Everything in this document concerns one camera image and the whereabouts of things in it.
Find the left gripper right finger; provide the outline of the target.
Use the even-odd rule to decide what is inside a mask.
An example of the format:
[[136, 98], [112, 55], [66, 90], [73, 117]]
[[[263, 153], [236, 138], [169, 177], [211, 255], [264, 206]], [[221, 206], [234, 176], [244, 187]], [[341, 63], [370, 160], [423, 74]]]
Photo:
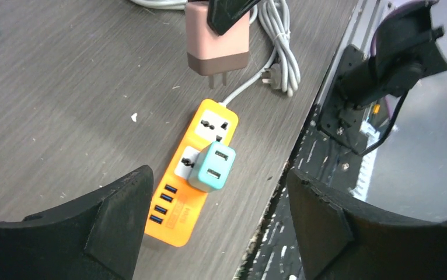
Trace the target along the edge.
[[301, 248], [307, 279], [447, 279], [447, 221], [410, 218], [312, 180], [322, 207]]

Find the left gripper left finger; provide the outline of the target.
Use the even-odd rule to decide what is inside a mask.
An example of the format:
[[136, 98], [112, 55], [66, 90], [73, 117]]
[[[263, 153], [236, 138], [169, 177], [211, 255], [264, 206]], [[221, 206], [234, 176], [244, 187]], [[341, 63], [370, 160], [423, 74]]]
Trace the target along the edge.
[[20, 222], [0, 222], [0, 279], [131, 279], [153, 194], [143, 165]]

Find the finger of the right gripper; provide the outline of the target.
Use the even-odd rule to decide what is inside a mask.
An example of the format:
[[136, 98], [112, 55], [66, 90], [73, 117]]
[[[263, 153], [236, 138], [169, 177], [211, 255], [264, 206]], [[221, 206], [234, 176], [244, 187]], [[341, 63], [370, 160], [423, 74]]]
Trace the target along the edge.
[[217, 35], [224, 35], [259, 2], [259, 0], [209, 0], [207, 24]]

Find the pink plug adapter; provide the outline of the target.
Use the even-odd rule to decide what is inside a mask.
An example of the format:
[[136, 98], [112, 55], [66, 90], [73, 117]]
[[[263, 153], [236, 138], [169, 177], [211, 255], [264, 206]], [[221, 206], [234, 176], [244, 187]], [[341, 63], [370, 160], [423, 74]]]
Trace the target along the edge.
[[225, 34], [216, 34], [207, 24], [209, 2], [188, 2], [185, 7], [188, 66], [208, 77], [209, 87], [215, 87], [214, 76], [247, 67], [249, 62], [250, 12], [239, 19]]

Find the orange power strip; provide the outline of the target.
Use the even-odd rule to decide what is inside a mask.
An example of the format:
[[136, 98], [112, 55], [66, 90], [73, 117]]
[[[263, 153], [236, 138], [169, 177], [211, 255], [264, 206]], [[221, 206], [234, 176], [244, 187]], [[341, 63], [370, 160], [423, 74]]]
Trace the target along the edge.
[[190, 239], [209, 193], [224, 187], [236, 158], [236, 113], [201, 102], [153, 195], [145, 234], [175, 247]]

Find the teal plug adapter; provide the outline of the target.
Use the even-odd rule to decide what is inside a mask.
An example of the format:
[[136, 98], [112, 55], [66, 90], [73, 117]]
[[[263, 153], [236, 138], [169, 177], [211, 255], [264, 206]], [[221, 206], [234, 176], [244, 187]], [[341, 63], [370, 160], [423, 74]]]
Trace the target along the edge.
[[235, 158], [234, 149], [221, 142], [212, 142], [198, 154], [188, 184], [206, 193], [222, 189]]

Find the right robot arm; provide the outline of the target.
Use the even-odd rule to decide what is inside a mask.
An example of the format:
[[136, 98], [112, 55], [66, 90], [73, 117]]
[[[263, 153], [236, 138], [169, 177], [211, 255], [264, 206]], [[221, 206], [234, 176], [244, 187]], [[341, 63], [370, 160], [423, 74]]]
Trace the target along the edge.
[[[373, 34], [375, 52], [368, 58], [356, 46], [346, 46], [321, 106], [317, 130], [358, 156], [384, 143], [415, 84], [447, 71], [437, 46], [445, 31], [432, 21], [436, 5], [438, 1], [410, 1], [388, 14]], [[365, 109], [387, 95], [399, 100], [387, 128], [377, 142], [360, 147]]]

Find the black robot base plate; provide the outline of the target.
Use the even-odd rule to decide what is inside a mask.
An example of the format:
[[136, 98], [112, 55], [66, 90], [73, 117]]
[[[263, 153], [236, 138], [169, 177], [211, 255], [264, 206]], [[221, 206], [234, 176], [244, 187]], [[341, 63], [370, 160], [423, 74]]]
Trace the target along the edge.
[[348, 193], [357, 186], [361, 157], [348, 153], [315, 127], [319, 106], [312, 107], [282, 177], [243, 257], [235, 279], [306, 279], [301, 248], [315, 227], [322, 206], [302, 179], [318, 180]]

